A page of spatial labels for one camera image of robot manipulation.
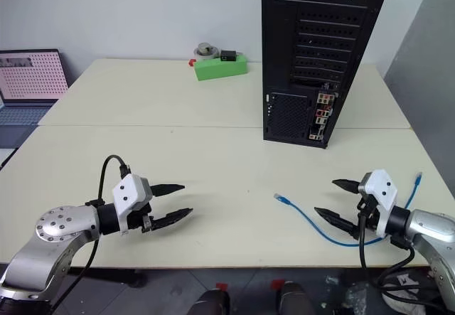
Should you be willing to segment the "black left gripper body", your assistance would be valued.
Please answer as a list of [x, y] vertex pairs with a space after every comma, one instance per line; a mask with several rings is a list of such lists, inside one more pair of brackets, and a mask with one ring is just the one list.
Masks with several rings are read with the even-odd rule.
[[147, 203], [139, 210], [133, 210], [127, 216], [127, 225], [129, 230], [141, 228], [142, 233], [150, 232], [154, 229], [153, 217], [150, 215], [151, 205]]

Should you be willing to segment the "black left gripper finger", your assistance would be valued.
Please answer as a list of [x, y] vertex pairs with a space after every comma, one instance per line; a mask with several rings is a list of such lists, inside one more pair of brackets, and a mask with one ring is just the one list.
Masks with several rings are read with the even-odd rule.
[[192, 208], [182, 208], [171, 213], [167, 213], [163, 218], [151, 219], [151, 231], [159, 230], [177, 223], [192, 213]]
[[176, 191], [180, 191], [184, 188], [185, 188], [184, 185], [174, 184], [174, 183], [158, 184], [158, 185], [150, 186], [151, 192], [154, 197], [165, 196], [165, 195], [168, 195], [171, 193], [175, 193]]

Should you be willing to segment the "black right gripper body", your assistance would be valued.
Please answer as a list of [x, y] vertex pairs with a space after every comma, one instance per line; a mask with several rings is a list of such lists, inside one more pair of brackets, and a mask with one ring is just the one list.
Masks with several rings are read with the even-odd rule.
[[362, 215], [366, 217], [365, 229], [372, 230], [373, 232], [376, 231], [380, 217], [380, 213], [377, 209], [377, 206], [378, 202], [373, 195], [363, 196], [360, 199], [359, 203], [357, 204], [357, 209], [359, 211], [358, 213], [359, 221], [354, 235], [354, 238], [356, 240], [358, 240], [360, 236], [360, 218]]

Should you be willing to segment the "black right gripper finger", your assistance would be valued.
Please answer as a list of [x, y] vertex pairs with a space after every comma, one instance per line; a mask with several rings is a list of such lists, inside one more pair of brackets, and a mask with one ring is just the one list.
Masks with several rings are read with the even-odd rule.
[[344, 191], [348, 191], [350, 193], [359, 193], [359, 185], [360, 183], [353, 180], [348, 179], [336, 179], [332, 180], [332, 183], [336, 186], [342, 188]]
[[326, 208], [317, 208], [314, 210], [329, 224], [348, 233], [351, 237], [358, 237], [358, 225], [343, 219], [338, 213]]

